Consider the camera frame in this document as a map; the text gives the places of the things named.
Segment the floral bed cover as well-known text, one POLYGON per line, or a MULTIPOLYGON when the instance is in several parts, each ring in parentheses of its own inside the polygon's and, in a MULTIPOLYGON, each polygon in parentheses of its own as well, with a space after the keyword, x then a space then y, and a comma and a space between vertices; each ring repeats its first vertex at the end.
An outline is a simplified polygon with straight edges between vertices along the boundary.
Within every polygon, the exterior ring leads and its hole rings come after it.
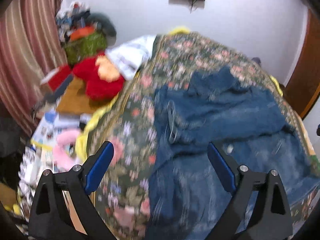
POLYGON ((289 205, 319 188, 303 124, 270 76, 244 54, 197 33, 162 35, 91 132, 114 159, 94 205, 119 239, 204 239, 229 201, 207 147, 251 170, 277 170, 289 205))

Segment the pink plush toy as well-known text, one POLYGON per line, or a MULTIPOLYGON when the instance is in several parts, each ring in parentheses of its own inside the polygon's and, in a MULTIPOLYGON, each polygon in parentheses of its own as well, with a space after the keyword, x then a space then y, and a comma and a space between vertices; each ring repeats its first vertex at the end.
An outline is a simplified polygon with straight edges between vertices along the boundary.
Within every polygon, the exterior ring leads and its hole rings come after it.
POLYGON ((53 146, 53 163, 63 170, 69 171, 76 161, 69 155, 70 146, 75 146, 77 137, 80 135, 80 129, 65 129, 56 136, 56 142, 53 146))

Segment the illustrated paper sheets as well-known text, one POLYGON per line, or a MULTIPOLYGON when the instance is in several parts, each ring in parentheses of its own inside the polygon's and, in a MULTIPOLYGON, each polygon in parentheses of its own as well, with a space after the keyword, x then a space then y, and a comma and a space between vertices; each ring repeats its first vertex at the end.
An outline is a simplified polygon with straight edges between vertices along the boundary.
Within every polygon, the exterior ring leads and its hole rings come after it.
POLYGON ((70 146, 69 155, 75 159, 76 164, 83 164, 87 159, 86 152, 81 152, 76 147, 80 145, 79 139, 84 135, 84 129, 91 120, 90 114, 64 115, 55 110, 44 113, 39 125, 35 129, 20 164, 18 176, 19 202, 31 206, 41 172, 46 169, 54 173, 64 172, 53 163, 52 150, 56 136, 65 129, 78 128, 80 135, 75 146, 70 146))

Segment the clutter pile on box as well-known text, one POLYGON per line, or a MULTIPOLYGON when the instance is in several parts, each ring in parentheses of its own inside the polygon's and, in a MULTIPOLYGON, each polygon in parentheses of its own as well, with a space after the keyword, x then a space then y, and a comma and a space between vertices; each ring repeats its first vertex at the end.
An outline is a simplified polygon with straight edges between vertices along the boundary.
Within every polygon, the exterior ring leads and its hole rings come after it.
POLYGON ((68 43, 76 29, 84 28, 90 14, 90 8, 78 1, 72 2, 68 9, 60 10, 55 19, 60 43, 68 43))

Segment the grey neck pillow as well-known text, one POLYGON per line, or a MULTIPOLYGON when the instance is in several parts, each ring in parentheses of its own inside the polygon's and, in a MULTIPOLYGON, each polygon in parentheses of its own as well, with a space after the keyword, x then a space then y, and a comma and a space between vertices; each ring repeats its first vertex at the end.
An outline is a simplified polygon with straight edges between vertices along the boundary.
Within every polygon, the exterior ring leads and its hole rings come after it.
POLYGON ((86 18, 86 24, 96 26, 97 31, 106 37, 108 46, 113 46, 117 40, 117 31, 109 17, 105 14, 94 12, 86 18))

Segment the red gift box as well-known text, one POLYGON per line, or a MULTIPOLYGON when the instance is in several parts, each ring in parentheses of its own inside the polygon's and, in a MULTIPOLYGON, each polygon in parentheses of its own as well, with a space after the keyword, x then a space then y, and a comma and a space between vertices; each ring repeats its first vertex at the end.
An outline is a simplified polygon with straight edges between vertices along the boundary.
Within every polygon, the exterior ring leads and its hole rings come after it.
POLYGON ((49 72, 41 81, 40 88, 45 91, 53 92, 67 79, 67 77, 72 73, 70 66, 64 65, 55 68, 49 72))

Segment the orange box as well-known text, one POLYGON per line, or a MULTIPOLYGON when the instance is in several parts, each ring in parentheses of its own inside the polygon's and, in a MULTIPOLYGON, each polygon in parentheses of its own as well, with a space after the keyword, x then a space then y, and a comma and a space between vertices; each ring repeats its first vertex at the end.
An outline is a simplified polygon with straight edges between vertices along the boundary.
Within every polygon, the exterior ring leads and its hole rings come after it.
POLYGON ((70 41, 76 41, 80 38, 86 37, 95 33, 95 28, 93 26, 86 26, 83 28, 76 29, 70 35, 70 41))

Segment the green storage box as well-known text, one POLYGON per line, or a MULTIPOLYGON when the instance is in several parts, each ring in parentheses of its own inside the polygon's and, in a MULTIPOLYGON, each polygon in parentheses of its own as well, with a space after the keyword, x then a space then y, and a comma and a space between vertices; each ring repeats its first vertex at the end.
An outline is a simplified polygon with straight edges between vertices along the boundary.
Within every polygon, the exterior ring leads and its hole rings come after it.
POLYGON ((76 64, 87 57, 92 57, 107 48, 107 39, 102 33, 95 32, 64 45, 67 61, 76 64))

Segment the dark blue long box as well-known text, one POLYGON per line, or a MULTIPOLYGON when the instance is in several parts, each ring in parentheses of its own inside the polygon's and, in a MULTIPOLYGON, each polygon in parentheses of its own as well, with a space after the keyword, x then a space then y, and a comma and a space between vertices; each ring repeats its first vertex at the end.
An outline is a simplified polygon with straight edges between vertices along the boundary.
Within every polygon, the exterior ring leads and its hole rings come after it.
POLYGON ((31 108, 31 114, 38 112, 46 103, 56 103, 57 99, 60 98, 66 91, 68 85, 73 80, 73 75, 69 74, 66 79, 51 93, 47 93, 43 99, 35 103, 31 108))

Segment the striped pink curtain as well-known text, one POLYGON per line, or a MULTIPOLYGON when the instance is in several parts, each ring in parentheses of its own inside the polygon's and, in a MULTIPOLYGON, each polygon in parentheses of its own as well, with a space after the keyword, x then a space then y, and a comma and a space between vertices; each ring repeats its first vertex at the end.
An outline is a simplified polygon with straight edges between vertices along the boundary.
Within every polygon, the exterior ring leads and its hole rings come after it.
POLYGON ((30 111, 44 95, 40 81, 66 64, 55 16, 62 0, 12 0, 1 15, 1 103, 30 135, 30 111))

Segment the wooden door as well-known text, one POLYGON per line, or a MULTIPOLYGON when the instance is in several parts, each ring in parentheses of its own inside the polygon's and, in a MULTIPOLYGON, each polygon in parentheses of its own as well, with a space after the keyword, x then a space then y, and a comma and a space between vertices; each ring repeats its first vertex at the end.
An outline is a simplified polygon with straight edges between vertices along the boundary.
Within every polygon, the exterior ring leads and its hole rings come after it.
POLYGON ((303 119, 319 98, 319 19, 308 11, 306 35, 284 98, 303 119))

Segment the brown wooden board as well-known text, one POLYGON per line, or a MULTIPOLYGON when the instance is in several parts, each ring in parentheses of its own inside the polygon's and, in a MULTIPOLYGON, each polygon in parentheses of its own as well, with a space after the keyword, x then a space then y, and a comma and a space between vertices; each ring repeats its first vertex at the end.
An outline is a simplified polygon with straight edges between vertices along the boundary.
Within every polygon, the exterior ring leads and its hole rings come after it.
POLYGON ((93 114, 97 109, 111 102, 110 100, 91 100, 85 90, 84 81, 74 77, 56 107, 57 113, 66 115, 93 114))

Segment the white pillow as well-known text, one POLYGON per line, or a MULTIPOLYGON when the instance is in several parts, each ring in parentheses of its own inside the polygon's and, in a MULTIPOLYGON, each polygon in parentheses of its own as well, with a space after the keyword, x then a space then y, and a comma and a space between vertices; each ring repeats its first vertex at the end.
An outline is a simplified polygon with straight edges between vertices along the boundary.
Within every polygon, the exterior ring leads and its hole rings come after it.
POLYGON ((106 49, 105 55, 126 81, 132 80, 140 66, 151 59, 156 37, 156 35, 141 36, 115 48, 106 49))

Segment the red plush toy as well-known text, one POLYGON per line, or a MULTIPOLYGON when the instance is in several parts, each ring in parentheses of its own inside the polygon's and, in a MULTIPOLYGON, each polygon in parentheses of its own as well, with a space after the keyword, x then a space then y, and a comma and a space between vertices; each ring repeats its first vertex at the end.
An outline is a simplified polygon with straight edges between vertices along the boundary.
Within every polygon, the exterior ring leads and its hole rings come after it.
POLYGON ((84 82, 85 93, 93 101, 112 100, 125 83, 116 65, 104 53, 78 62, 72 73, 84 82))

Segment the blue denim jacket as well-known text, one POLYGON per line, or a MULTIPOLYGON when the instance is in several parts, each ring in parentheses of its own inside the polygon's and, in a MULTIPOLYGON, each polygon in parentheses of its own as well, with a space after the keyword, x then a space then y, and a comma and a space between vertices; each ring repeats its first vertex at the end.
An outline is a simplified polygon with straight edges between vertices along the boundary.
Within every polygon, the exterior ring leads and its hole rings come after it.
POLYGON ((271 92, 242 86, 227 66, 195 72, 187 89, 157 89, 154 125, 146 239, 204 239, 215 226, 231 195, 208 159, 211 142, 253 171, 277 170, 290 204, 319 184, 271 92))

